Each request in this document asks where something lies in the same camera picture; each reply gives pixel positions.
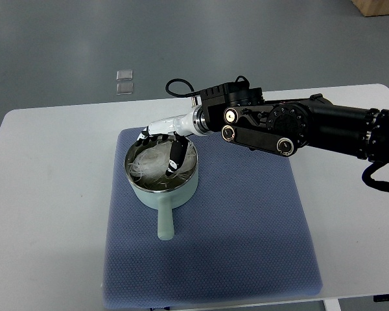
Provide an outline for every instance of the pot handle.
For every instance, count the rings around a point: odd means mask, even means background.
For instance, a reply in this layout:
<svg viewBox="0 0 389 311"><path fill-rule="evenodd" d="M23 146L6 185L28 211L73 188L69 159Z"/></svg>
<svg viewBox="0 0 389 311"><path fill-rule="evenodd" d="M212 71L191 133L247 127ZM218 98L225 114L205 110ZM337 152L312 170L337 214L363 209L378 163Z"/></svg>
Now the pot handle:
<svg viewBox="0 0 389 311"><path fill-rule="evenodd" d="M171 240L174 237L173 211L170 196L158 198L157 236L163 241Z"/></svg>

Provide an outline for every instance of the screw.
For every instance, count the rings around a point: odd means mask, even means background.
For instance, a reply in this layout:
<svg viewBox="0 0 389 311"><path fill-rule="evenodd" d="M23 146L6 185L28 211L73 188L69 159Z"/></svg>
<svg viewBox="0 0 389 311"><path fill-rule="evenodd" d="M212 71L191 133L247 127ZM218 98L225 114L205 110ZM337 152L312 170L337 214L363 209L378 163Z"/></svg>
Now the screw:
<svg viewBox="0 0 389 311"><path fill-rule="evenodd" d="M236 114L235 112L230 109L225 113L225 119L228 123L234 123L236 121Z"/></svg>

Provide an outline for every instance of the black cable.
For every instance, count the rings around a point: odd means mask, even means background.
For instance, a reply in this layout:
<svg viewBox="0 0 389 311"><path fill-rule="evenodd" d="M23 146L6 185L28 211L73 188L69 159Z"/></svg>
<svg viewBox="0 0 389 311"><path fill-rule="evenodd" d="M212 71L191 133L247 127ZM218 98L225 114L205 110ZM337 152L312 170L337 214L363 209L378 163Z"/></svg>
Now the black cable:
<svg viewBox="0 0 389 311"><path fill-rule="evenodd" d="M363 182L374 189L377 189L379 191L389 192L389 182L388 181L377 181L374 180L371 175L379 170L380 168L384 167L387 163L381 163L381 162L374 162L372 165L370 165L362 175Z"/></svg>
<svg viewBox="0 0 389 311"><path fill-rule="evenodd" d="M175 93L175 92L170 91L170 85L171 85L172 83L175 83L175 82L182 82L182 83L184 83L185 85L189 86L189 87L190 87L190 90L192 91L192 93L187 93L187 94L177 94L177 93ZM199 92L199 91L195 92L195 89L193 88L193 86L190 84L189 81L184 80L184 79L179 79L179 78L177 78L177 79L172 79L172 80L170 80L170 81L167 82L167 84L166 84L166 92L167 92L168 94L170 94L170 95L172 95L172 96L174 96L174 97L178 97L178 98L193 97L193 96L198 96L198 95L200 95L200 92Z"/></svg>

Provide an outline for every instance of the cardboard box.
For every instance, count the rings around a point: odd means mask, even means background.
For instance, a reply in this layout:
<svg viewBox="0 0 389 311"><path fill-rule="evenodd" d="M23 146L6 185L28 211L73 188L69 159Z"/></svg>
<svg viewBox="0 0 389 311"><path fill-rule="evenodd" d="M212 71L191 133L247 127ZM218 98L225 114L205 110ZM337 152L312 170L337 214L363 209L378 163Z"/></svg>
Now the cardboard box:
<svg viewBox="0 0 389 311"><path fill-rule="evenodd" d="M389 0L352 0L364 16L389 15Z"/></svg>

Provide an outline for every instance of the white pot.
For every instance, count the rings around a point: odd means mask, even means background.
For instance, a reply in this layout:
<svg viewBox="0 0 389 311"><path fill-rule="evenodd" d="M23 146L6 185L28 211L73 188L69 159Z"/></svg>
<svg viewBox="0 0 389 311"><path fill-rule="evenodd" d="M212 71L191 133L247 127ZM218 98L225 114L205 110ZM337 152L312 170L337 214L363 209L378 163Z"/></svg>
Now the white pot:
<svg viewBox="0 0 389 311"><path fill-rule="evenodd" d="M136 196L148 207L158 210L157 236L160 240L170 240L174 236L173 213L172 209L179 207L189 201L197 189L198 173L198 155L196 152L196 165L191 169L190 177L182 181L179 185L165 190L149 190L138 185L130 175L129 163L133 163L138 154L147 148L154 146L156 142L149 142L146 146L134 145L130 147L124 160L125 172L128 181L131 184Z"/></svg>

